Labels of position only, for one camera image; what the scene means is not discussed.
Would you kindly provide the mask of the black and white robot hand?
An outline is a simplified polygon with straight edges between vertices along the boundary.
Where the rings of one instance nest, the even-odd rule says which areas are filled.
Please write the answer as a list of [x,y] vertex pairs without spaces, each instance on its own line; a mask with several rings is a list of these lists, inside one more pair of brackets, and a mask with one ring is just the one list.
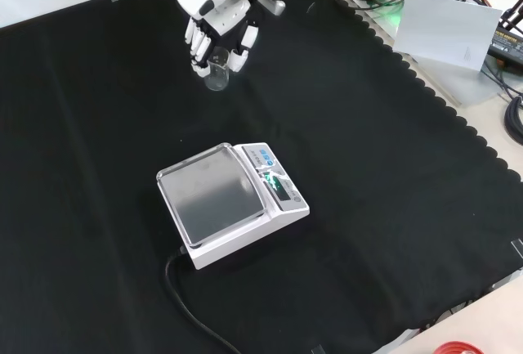
[[177,0],[189,16],[185,43],[189,47],[193,71],[201,78],[211,73],[209,61],[212,51],[222,38],[233,34],[239,46],[230,50],[226,64],[238,73],[247,62],[257,40],[258,26],[248,20],[249,0]]

